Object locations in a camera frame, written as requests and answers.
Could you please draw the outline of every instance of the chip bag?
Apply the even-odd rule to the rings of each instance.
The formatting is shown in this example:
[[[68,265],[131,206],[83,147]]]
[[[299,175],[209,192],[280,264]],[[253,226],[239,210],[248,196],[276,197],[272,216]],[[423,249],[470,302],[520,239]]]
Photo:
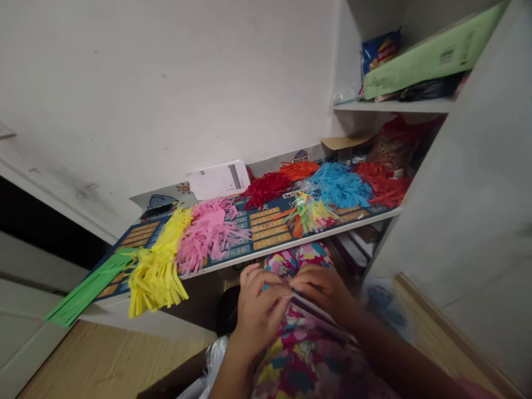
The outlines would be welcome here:
[[[401,28],[362,43],[364,75],[395,57],[401,47]]]

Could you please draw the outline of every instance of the shelf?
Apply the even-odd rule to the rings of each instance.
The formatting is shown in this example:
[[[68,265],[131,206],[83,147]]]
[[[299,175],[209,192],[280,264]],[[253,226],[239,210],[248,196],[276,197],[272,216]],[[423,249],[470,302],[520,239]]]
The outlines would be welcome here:
[[[352,103],[335,105],[335,110],[342,111],[380,111],[380,112],[431,112],[435,114],[448,114],[453,107],[452,98],[414,101],[400,103],[397,100],[375,103],[373,101],[353,101]]]

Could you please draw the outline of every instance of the paper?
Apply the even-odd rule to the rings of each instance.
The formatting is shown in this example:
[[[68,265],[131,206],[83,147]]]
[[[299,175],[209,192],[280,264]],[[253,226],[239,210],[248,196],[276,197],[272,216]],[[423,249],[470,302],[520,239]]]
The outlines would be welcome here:
[[[80,285],[45,316],[44,320],[65,327],[70,326],[102,290],[120,272],[124,271],[132,260],[129,253],[134,250],[135,248],[121,248],[98,269],[89,274]]]
[[[226,218],[226,212],[223,209],[219,209],[212,213],[203,215],[199,220],[201,222],[209,222],[210,226],[216,226],[222,224]]]

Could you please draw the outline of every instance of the multicolored paper fringe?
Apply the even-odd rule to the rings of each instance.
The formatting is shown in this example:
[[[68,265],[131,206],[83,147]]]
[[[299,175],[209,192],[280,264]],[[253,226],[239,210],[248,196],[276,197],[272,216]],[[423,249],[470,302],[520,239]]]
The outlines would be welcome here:
[[[175,258],[181,235],[191,221],[190,209],[177,207],[154,246],[132,253],[138,265],[127,282],[131,290],[130,318],[188,299],[177,276]]]
[[[325,203],[334,204],[336,208],[370,206],[371,187],[341,163],[324,162],[308,180],[321,190],[321,199]]]
[[[250,239],[250,229],[241,229],[236,222],[231,222],[238,213],[233,204],[234,198],[218,197],[192,208],[193,222],[185,231],[177,252],[180,272],[197,273],[208,255],[221,260],[231,244]]]
[[[294,208],[274,215],[273,220],[286,217],[284,222],[293,230],[292,236],[302,238],[303,234],[319,232],[336,224],[339,216],[322,200],[316,201],[308,194],[298,191],[295,194]]]

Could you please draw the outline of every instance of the white shelf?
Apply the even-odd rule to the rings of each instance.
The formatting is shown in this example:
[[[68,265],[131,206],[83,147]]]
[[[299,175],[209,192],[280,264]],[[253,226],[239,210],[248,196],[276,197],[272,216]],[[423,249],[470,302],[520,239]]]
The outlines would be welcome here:
[[[343,111],[381,111],[381,112],[432,112],[435,114],[448,114],[454,105],[452,98],[414,101],[400,103],[397,100],[375,103],[373,101],[353,101],[352,103],[335,105],[335,110]]]
[[[366,244],[366,242],[354,230],[348,231],[347,233],[352,240],[358,244],[360,249],[362,249],[368,258],[373,258],[373,254],[375,253],[375,249],[377,249],[378,242]]]

